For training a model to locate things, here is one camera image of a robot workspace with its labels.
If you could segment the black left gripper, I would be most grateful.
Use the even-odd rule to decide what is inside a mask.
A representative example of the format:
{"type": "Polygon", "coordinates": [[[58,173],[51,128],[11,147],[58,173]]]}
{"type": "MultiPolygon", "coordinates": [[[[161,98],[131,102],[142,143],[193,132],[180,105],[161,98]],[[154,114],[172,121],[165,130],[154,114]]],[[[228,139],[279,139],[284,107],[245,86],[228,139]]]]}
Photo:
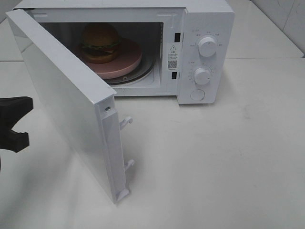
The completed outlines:
{"type": "Polygon", "coordinates": [[[19,152],[30,145],[29,134],[12,128],[33,110],[33,99],[28,96],[1,98],[0,100],[0,148],[19,152]]]}

